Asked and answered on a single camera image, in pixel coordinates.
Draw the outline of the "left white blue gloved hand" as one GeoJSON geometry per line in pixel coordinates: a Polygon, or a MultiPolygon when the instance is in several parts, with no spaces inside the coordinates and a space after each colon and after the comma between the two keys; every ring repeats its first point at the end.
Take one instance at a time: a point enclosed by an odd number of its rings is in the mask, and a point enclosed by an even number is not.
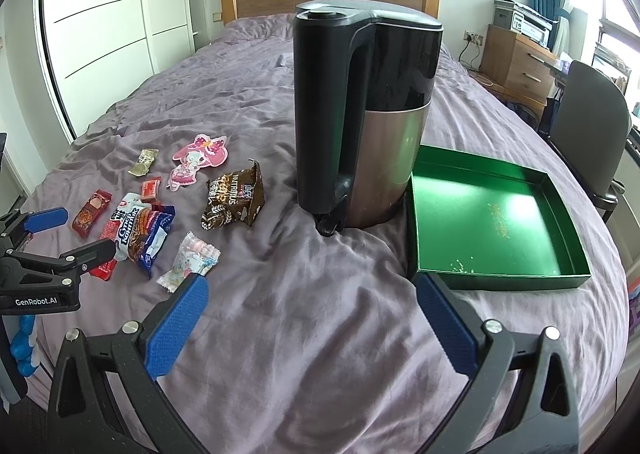
{"type": "Polygon", "coordinates": [[[35,315],[20,316],[17,332],[10,342],[10,350],[17,363],[18,373],[22,376],[30,377],[40,367],[35,315]]]}

